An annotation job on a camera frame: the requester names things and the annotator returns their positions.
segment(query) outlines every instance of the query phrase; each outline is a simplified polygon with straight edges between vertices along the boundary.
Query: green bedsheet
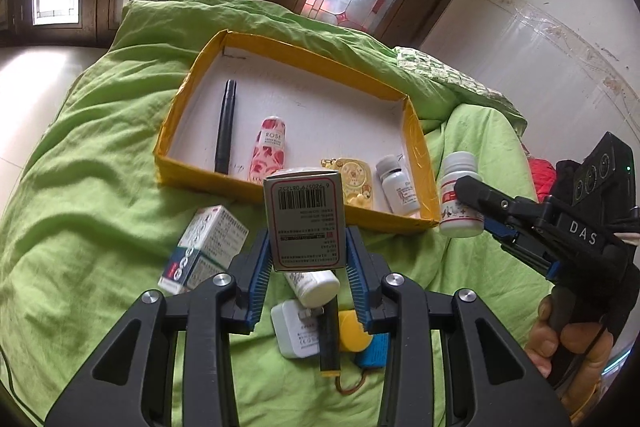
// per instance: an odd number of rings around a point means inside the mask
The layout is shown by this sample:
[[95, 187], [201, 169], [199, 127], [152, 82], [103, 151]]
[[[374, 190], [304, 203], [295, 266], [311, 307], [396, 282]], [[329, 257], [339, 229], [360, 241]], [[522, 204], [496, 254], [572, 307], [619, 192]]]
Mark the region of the green bedsheet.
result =
[[[77, 81], [0, 223], [0, 343], [17, 394], [42, 418], [117, 318], [155, 287], [196, 208], [225, 204], [249, 226], [248, 245], [264, 226], [260, 206], [159, 187], [154, 175], [152, 149], [172, 96], [198, 51], [223, 28], [304, 46], [407, 92], [428, 133], [434, 172], [448, 153], [468, 150], [489, 184], [534, 196], [510, 124], [522, 127], [524, 121], [513, 108], [402, 69], [398, 50], [362, 33], [255, 0], [133, 2], [125, 11], [110, 52]], [[410, 237], [365, 231], [364, 237], [393, 270], [430, 290], [475, 289], [521, 342], [549, 290], [485, 233], [455, 240], [437, 231]], [[341, 277], [340, 306], [348, 309], [351, 296]], [[317, 360], [280, 356], [268, 309], [292, 297], [283, 276], [274, 274], [255, 333], [232, 340], [241, 424], [375, 425], [382, 373], [343, 397], [332, 380], [320, 377]], [[435, 344], [439, 369], [436, 337]], [[443, 384], [436, 374], [436, 418], [442, 423]], [[343, 386], [358, 377], [345, 356]], [[6, 383], [4, 367], [1, 378]], [[174, 390], [179, 397], [180, 375]], [[180, 425], [179, 408], [174, 424]]]

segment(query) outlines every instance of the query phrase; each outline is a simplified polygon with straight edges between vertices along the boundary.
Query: gold card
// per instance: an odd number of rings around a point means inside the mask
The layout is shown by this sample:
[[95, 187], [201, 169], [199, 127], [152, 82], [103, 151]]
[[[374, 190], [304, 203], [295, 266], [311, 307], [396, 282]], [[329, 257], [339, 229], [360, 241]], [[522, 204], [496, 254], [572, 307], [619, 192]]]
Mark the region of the gold card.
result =
[[371, 208], [373, 183], [371, 169], [367, 163], [352, 158], [332, 158], [320, 160], [320, 165], [340, 172], [345, 203], [361, 208]]

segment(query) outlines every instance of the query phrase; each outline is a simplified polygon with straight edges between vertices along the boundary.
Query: barcode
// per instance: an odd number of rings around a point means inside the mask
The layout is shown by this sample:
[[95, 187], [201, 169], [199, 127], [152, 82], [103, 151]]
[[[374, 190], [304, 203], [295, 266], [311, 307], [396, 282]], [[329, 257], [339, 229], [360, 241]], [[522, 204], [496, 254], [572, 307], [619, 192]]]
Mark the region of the barcode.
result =
[[281, 188], [278, 191], [278, 203], [280, 204], [280, 210], [326, 206], [324, 187], [303, 187], [298, 190], [283, 190]]

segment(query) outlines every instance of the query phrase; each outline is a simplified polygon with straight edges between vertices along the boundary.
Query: camera lens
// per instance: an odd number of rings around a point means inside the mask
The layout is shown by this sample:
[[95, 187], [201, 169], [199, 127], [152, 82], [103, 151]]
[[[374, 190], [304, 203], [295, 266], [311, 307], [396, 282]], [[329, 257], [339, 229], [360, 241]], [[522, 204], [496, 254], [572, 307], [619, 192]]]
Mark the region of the camera lens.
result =
[[585, 188], [587, 189], [587, 194], [589, 194], [596, 186], [596, 168], [595, 166], [589, 167], [587, 171], [587, 179], [585, 183]]
[[600, 158], [600, 177], [606, 178], [607, 174], [609, 174], [609, 166], [611, 161], [609, 160], [608, 154], [603, 154], [602, 158]]
[[577, 184], [575, 184], [575, 200], [576, 201], [580, 201], [583, 190], [584, 190], [584, 184], [582, 183], [582, 180], [578, 180]]

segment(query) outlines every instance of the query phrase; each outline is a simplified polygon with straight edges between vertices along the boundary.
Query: human hand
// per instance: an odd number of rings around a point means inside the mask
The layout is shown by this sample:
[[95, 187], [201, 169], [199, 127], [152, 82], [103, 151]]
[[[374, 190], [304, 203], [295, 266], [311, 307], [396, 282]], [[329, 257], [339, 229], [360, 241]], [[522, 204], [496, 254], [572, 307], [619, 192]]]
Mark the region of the human hand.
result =
[[[548, 295], [540, 301], [538, 320], [529, 331], [529, 342], [524, 348], [531, 362], [545, 378], [551, 373], [551, 357], [558, 349], [558, 334], [547, 322], [551, 316], [551, 309], [551, 295]], [[601, 325], [597, 323], [567, 324], [562, 328], [560, 341], [572, 353], [583, 353], [600, 331], [600, 327]], [[569, 414], [580, 409], [593, 394], [596, 384], [600, 381], [602, 370], [609, 360], [612, 347], [613, 335], [609, 331], [604, 331], [561, 397], [562, 404]]]

